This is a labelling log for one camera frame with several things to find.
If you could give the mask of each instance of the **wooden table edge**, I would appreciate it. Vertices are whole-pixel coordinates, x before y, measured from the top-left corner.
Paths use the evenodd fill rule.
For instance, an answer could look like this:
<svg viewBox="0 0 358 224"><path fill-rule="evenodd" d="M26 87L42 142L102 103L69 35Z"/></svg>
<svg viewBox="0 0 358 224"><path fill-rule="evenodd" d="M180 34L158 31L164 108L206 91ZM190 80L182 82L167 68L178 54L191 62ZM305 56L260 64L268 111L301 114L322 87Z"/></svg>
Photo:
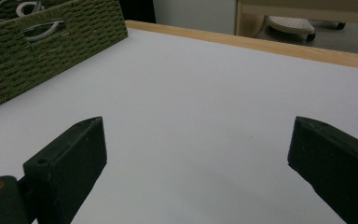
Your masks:
<svg viewBox="0 0 358 224"><path fill-rule="evenodd" d="M356 53L331 49L316 49L306 46L285 44L237 35L218 34L213 32L192 30L141 21L126 21L126 25L128 28L132 29L150 31L166 35L177 35L241 48L262 50L265 52L292 56L306 60L313 60L323 63L334 63L358 68L358 54Z"/></svg>

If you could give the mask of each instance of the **chair caster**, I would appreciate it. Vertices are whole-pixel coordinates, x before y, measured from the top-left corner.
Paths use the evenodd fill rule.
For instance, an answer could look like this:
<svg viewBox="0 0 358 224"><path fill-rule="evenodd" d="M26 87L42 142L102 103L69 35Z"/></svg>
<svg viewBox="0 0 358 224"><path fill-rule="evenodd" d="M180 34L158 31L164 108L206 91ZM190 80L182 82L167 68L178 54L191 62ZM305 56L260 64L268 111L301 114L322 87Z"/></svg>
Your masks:
<svg viewBox="0 0 358 224"><path fill-rule="evenodd" d="M344 29L346 24L347 24L346 22L339 22L338 25L337 25L337 29L338 30Z"/></svg>
<svg viewBox="0 0 358 224"><path fill-rule="evenodd" d="M313 33L311 35L307 35L307 42L310 42L310 41L314 40L315 37L316 37L316 33Z"/></svg>

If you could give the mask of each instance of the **basket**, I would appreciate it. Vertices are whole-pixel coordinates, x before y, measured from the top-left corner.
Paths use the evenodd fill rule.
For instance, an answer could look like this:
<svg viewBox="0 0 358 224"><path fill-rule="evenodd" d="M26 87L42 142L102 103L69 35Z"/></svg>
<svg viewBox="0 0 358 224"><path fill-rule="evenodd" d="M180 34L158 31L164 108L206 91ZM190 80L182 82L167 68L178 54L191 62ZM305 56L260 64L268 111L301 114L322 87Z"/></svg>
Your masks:
<svg viewBox="0 0 358 224"><path fill-rule="evenodd" d="M0 104L128 35L118 0L43 0L42 4L44 10L0 22ZM27 28L57 18L63 19L61 29L35 42L25 38Z"/></svg>

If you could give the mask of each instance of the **gray floor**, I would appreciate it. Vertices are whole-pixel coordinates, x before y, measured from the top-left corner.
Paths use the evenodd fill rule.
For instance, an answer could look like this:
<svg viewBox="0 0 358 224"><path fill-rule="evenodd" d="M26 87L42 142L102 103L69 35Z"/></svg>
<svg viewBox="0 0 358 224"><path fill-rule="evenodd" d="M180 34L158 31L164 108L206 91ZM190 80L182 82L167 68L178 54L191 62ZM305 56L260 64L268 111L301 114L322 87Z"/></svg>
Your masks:
<svg viewBox="0 0 358 224"><path fill-rule="evenodd" d="M291 35L280 31L271 31L266 23L256 38L358 53L358 23L346 23L343 30L336 29L337 22L310 21L310 23L315 28L316 33L316 38L311 42L306 42L306 35Z"/></svg>

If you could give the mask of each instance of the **white table surface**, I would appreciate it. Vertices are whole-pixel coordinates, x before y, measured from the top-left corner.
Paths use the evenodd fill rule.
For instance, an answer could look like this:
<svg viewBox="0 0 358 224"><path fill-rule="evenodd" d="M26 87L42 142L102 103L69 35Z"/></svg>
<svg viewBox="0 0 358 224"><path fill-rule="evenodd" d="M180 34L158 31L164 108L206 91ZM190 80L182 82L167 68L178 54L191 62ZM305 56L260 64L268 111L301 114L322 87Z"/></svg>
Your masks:
<svg viewBox="0 0 358 224"><path fill-rule="evenodd" d="M296 116L358 137L358 69L129 32L0 105L0 175L103 116L108 163L73 223L344 223L286 157Z"/></svg>

